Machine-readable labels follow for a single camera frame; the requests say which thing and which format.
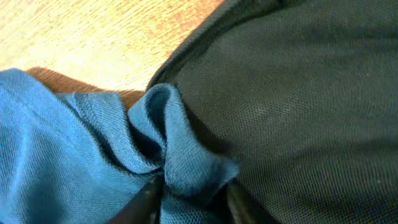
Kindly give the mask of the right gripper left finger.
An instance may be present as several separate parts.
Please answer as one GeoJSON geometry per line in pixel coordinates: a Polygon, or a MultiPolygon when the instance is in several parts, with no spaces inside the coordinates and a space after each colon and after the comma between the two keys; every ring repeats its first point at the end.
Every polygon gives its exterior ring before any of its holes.
{"type": "Polygon", "coordinates": [[[108,224],[159,224],[164,187],[162,177],[153,177],[108,224]]]}

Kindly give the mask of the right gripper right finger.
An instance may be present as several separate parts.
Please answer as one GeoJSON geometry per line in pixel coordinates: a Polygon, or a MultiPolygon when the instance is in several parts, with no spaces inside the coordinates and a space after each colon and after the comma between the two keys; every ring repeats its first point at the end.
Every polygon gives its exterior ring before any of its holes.
{"type": "Polygon", "coordinates": [[[267,211],[239,182],[230,182],[225,190],[231,219],[235,224],[277,224],[267,211]]]}

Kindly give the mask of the blue polo shirt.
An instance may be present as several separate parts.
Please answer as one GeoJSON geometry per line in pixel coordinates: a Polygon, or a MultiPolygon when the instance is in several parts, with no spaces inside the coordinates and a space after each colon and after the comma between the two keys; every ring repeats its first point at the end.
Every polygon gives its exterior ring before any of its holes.
{"type": "Polygon", "coordinates": [[[221,223],[209,206],[238,170],[199,142],[173,85],[125,109],[117,93],[1,72],[2,223],[106,223],[157,174],[161,223],[221,223]]]}

